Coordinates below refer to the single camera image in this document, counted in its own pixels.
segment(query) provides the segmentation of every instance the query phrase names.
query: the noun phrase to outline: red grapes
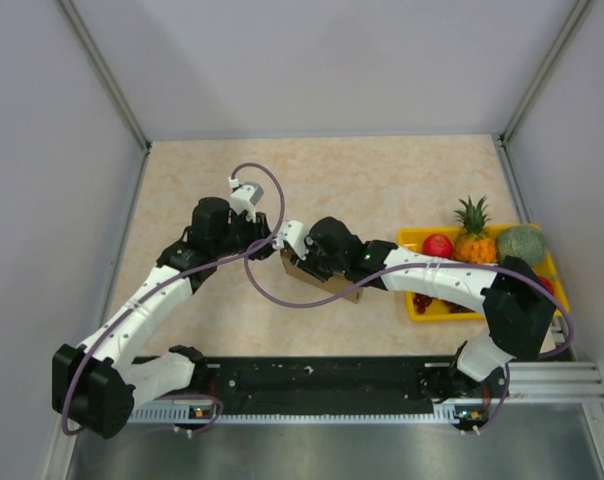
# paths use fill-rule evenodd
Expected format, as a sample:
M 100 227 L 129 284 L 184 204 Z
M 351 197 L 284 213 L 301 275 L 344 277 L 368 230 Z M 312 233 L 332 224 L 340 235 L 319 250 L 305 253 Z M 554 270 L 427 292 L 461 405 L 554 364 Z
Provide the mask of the red grapes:
M 420 293 L 416 293 L 413 296 L 413 305 L 415 305 L 417 307 L 417 311 L 420 314 L 426 313 L 426 307 L 428 307 L 432 303 L 433 303 L 433 298 L 431 298 L 427 295 L 422 295 Z
M 413 294 L 413 305 L 415 305 L 415 309 L 419 314 L 426 313 L 427 307 L 429 307 L 429 305 L 431 305 L 432 303 L 433 297 L 429 297 L 428 295 L 422 295 L 421 293 Z M 472 311 L 466 307 L 457 305 L 452 302 L 445 301 L 444 303 L 449 307 L 449 312 L 451 313 L 467 313 Z

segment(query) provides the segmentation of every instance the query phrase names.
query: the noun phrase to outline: metal corner post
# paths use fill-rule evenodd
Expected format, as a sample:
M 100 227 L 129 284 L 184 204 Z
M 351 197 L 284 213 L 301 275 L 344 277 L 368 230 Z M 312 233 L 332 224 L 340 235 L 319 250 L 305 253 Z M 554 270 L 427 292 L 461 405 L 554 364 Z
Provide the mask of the metal corner post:
M 517 172 L 513 162 L 511 161 L 511 156 L 509 155 L 499 135 L 492 135 L 492 138 L 495 151 L 498 154 L 500 166 L 502 167 L 502 173 L 504 173 L 504 180 L 506 181 L 509 194 L 511 195 L 511 201 L 515 207 L 518 220 L 522 223 L 531 223 L 531 212 L 526 201 L 524 200 L 524 194 L 522 192 L 522 188 L 520 187 Z
M 91 37 L 91 34 L 89 33 L 84 20 L 80 16 L 78 9 L 73 3 L 73 0 L 55 0 L 55 3 L 58 4 L 62 14 L 68 21 L 74 36 L 77 38 L 80 46 L 86 53 L 91 66 L 100 79 L 100 82 L 102 83 L 107 95 L 113 102 L 113 105 L 122 118 L 122 121 L 131 131 L 131 134 L 140 145 L 142 151 L 145 154 L 148 153 L 151 143 L 142 131 L 137 118 L 131 110 L 131 107 L 124 97 L 124 94 L 122 93 L 118 83 L 116 82 L 111 69 L 100 53 L 100 50 L 93 40 L 93 37 Z
M 594 0 L 577 0 L 575 2 L 571 13 L 569 13 L 558 36 L 551 45 L 544 60 L 542 60 L 535 77 L 529 84 L 524 96 L 511 116 L 511 119 L 504 130 L 504 134 L 501 135 L 504 146 L 508 146 L 511 140 L 513 140 L 513 137 L 522 125 L 526 115 L 529 113 L 540 92 L 546 85 L 551 73 L 553 73 L 562 53 L 567 49 L 575 36 L 575 33 L 579 30 L 584 19 L 587 17 L 593 3 Z

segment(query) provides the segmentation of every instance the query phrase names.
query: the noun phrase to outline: cardboard box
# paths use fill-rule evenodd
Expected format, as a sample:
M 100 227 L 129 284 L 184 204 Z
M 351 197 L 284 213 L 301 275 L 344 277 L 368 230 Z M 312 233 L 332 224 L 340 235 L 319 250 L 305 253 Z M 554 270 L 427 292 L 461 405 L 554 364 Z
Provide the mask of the cardboard box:
M 321 282 L 313 275 L 306 273 L 304 270 L 299 269 L 295 265 L 291 263 L 291 256 L 293 253 L 290 250 L 283 250 L 280 253 L 280 258 L 282 259 L 282 265 L 284 265 L 284 271 L 287 275 L 291 275 L 293 278 L 297 278 L 298 280 L 308 283 L 309 285 L 313 285 L 314 287 L 319 288 L 320 290 L 324 290 L 325 292 L 329 292 L 332 294 L 340 293 L 343 290 L 346 290 L 353 282 L 348 281 L 344 278 L 344 275 L 341 273 L 335 273 L 331 278 L 329 278 L 326 282 Z M 348 295 L 342 297 L 345 300 L 348 300 L 352 303 L 358 303 L 360 298 L 362 298 L 362 291 L 364 287 L 360 287 L 356 290 L 353 290 Z

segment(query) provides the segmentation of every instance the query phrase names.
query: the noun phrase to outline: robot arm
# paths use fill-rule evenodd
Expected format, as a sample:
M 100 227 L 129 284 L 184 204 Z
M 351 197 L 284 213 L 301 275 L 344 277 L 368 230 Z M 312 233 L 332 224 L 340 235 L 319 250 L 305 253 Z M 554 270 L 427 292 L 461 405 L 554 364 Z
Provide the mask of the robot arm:
M 382 274 L 367 286 L 390 291 L 416 292 L 463 305 L 482 313 L 488 329 L 460 347 L 452 369 L 476 382 L 487 378 L 510 360 L 535 360 L 542 347 L 555 307 L 522 282 L 492 271 L 433 258 L 382 240 L 362 242 L 333 217 L 311 229 L 299 222 L 283 225 L 276 248 L 290 248 L 291 262 L 321 281 L 334 272 L 358 282 L 390 267 L 408 263 L 423 268 L 397 269 Z M 446 268 L 453 265 L 462 268 Z M 528 265 L 507 257 L 504 268 L 539 283 Z
M 257 184 L 235 182 L 231 182 L 231 202 L 220 198 L 200 200 L 193 210 L 191 226 L 162 252 L 142 286 L 100 330 L 78 347 L 63 345 L 56 352 L 54 410 L 62 413 L 71 379 L 92 347 L 95 350 L 79 377 L 69 417 L 104 438 L 119 432 L 133 409 L 174 390 L 202 388 L 206 360 L 193 348 L 177 346 L 143 364 L 134 364 L 134 359 L 173 309 L 193 295 L 215 268 L 179 278 L 153 295 L 152 290 L 195 267 L 244 252 L 256 240 L 270 235 L 265 215 L 255 210 L 262 189 Z M 455 395 L 455 389 L 448 385 L 456 382 L 484 380 L 513 358 L 536 358 L 555 311 L 537 292 L 510 277 L 475 269 L 443 268 L 456 262 L 434 259 L 391 242 L 361 242 L 332 217 L 320 220 L 311 229 L 300 222 L 286 222 L 273 247 L 268 245 L 249 258 L 261 260 L 274 249 L 284 248 L 295 252 L 291 261 L 298 268 L 323 281 L 341 272 L 348 280 L 358 282 L 389 267 L 422 263 L 422 268 L 381 274 L 367 286 L 423 293 L 486 315 L 488 331 L 460 347 L 451 375 L 438 391 L 440 396 Z M 537 281 L 524 262 L 508 259 L 504 266 Z M 142 302 L 140 299 L 146 296 L 149 298 Z M 110 328 L 123 314 L 128 317 L 96 345 L 104 328 Z
M 266 216 L 255 211 L 261 196 L 259 185 L 247 183 L 234 188 L 231 202 L 221 198 L 200 200 L 193 210 L 191 225 L 162 252 L 146 280 L 118 312 L 78 347 L 63 345 L 55 353 L 54 410 L 62 413 L 71 379 L 85 357 L 84 352 L 93 349 L 75 388 L 69 417 L 104 438 L 120 431 L 133 409 L 170 391 L 198 386 L 206 373 L 206 362 L 193 348 L 177 346 L 140 365 L 134 365 L 133 361 L 173 309 L 191 297 L 216 268 L 170 282 L 143 303 L 140 299 L 176 276 L 244 252 L 253 242 L 267 238 L 270 230 Z M 273 252 L 267 245 L 249 258 L 262 260 Z M 96 344 L 104 329 L 125 314 L 127 318 L 108 338 Z

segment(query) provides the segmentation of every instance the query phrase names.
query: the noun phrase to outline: white wall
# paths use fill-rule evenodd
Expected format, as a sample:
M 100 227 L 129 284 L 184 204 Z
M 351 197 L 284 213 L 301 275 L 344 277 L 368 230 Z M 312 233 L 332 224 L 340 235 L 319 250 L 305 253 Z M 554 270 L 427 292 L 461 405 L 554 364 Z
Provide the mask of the white wall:
M 55 2 L 0 2 L 0 479 L 39 475 L 51 357 L 96 325 L 140 162 Z
M 75 0 L 153 139 L 501 132 L 575 0 Z
M 604 1 L 595 2 L 512 150 L 564 275 L 579 350 L 604 376 Z

